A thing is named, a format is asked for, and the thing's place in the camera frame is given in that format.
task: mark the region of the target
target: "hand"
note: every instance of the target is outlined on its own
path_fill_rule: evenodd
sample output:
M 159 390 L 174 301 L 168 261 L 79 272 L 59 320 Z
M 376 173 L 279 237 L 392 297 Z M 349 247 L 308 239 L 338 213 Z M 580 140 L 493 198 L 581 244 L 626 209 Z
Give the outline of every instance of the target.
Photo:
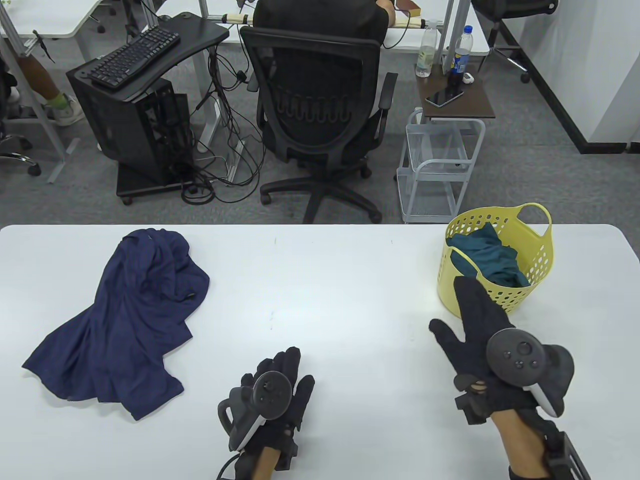
M 475 278 L 458 276 L 453 282 L 466 339 L 461 342 L 442 320 L 429 323 L 440 347 L 458 374 L 459 390 L 483 395 L 489 413 L 517 408 L 535 408 L 533 395 L 500 380 L 489 367 L 486 345 L 494 333 L 514 328 L 506 312 L 495 303 Z
M 273 359 L 265 358 L 256 368 L 255 375 L 244 374 L 240 384 L 243 387 L 252 387 L 255 380 L 263 373 L 278 371 L 289 379 L 291 388 L 294 389 L 298 379 L 299 365 L 300 350 L 290 347 L 286 352 L 278 352 Z M 287 411 L 281 417 L 267 421 L 253 434 L 236 462 L 236 479 L 250 476 L 265 447 L 281 452 L 276 470 L 289 468 L 291 457 L 295 456 L 298 450 L 293 442 L 294 428 L 300 431 L 302 416 L 305 414 L 315 384 L 316 381 L 311 375 L 303 377 L 298 383 L 298 388 L 295 388 L 295 394 L 291 398 Z

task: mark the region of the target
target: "computer case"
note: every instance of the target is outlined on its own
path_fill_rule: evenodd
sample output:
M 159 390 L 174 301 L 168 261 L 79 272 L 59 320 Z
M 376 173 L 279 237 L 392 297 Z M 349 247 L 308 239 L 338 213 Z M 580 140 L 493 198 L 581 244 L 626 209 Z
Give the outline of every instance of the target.
M 146 178 L 146 184 L 174 182 L 176 163 L 193 162 L 187 96 L 175 94 L 171 82 L 160 78 L 132 100 L 120 101 L 68 78 L 102 153 Z

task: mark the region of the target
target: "plastic bottle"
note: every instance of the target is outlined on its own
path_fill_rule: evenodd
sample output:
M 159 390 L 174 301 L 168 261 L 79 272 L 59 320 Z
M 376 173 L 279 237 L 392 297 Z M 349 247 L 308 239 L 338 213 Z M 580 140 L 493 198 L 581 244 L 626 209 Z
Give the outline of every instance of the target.
M 438 49 L 438 21 L 427 21 L 427 29 L 422 35 L 422 43 L 418 52 L 418 61 L 415 64 L 415 74 L 421 78 L 431 75 L 431 67 L 433 66 L 433 58 Z
M 449 85 L 458 87 L 462 83 L 462 75 L 464 75 L 467 69 L 467 63 L 469 62 L 469 54 L 471 48 L 474 46 L 474 37 L 471 35 L 473 27 L 467 25 L 465 32 L 456 42 L 456 53 L 451 61 L 451 71 L 449 72 Z

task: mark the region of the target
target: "gray carpet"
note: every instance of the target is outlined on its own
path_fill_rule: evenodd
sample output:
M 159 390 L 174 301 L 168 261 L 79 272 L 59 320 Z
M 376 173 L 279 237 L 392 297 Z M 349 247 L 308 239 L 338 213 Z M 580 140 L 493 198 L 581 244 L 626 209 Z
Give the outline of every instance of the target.
M 90 40 L 92 53 L 104 54 L 125 40 L 123 12 L 110 17 L 106 8 L 96 16 L 107 28 L 100 35 L 88 22 L 83 35 Z M 47 43 L 56 63 L 40 51 L 36 55 L 65 91 L 70 87 L 64 75 L 82 63 L 73 40 Z M 222 47 L 236 68 L 246 65 L 239 49 Z M 413 56 L 384 52 L 380 71 L 399 73 L 394 104 L 383 145 L 371 152 L 369 164 L 374 172 L 368 180 L 354 177 L 348 184 L 370 198 L 384 215 L 384 222 L 401 221 L 396 184 L 392 180 L 399 160 L 402 131 L 406 117 L 418 104 L 411 62 Z M 197 103 L 193 66 L 190 61 L 174 68 L 166 76 L 177 92 L 190 95 L 191 107 Z M 640 157 L 622 155 L 580 155 L 567 137 L 536 87 L 524 85 L 519 73 L 500 58 L 490 58 L 483 71 L 486 90 L 497 114 L 488 122 L 483 149 L 471 179 L 463 208 L 486 205 L 517 205 L 540 202 L 548 207 L 556 223 L 610 223 L 620 228 L 636 253 L 640 252 Z M 223 77 L 225 84 L 231 83 Z M 248 118 L 255 118 L 255 94 L 238 89 L 229 95 L 231 104 Z M 201 112 L 194 115 L 195 129 L 202 127 Z M 44 131 L 37 124 L 10 124 L 10 132 L 25 134 L 34 143 L 30 153 L 40 162 L 43 175 L 31 178 L 26 169 L 7 161 L 0 162 L 0 227 L 14 223 L 299 223 L 307 204 L 305 195 L 273 195 L 273 203 L 260 204 L 259 195 L 225 205 L 213 202 L 194 207 L 184 204 L 177 193 L 137 198 L 130 207 L 115 196 L 116 163 L 97 149 L 86 121 L 60 131 L 68 143 L 81 141 L 55 184 L 46 183 L 54 166 L 54 154 Z M 249 133 L 248 124 L 243 132 Z M 222 135 L 216 138 L 214 151 L 226 155 Z M 259 145 L 250 140 L 255 155 Z M 218 162 L 219 172 L 223 165 Z M 284 164 L 267 154 L 260 182 L 299 176 L 295 163 Z M 238 179 L 247 175 L 241 169 Z M 216 186 L 225 199 L 240 198 L 247 188 Z M 528 216 L 530 220 L 539 217 Z M 333 200 L 325 200 L 318 223 L 368 223 L 367 215 Z

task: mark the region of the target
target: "sneaker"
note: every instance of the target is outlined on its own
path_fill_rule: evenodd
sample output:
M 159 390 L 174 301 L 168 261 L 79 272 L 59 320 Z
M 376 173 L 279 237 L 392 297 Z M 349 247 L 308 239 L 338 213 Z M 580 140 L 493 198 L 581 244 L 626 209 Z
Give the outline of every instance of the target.
M 64 95 L 69 103 L 68 107 L 62 110 L 57 108 L 53 109 L 53 116 L 56 119 L 56 125 L 58 127 L 68 127 L 84 118 L 84 112 L 82 111 L 80 103 L 78 103 L 78 99 L 70 97 L 66 93 Z

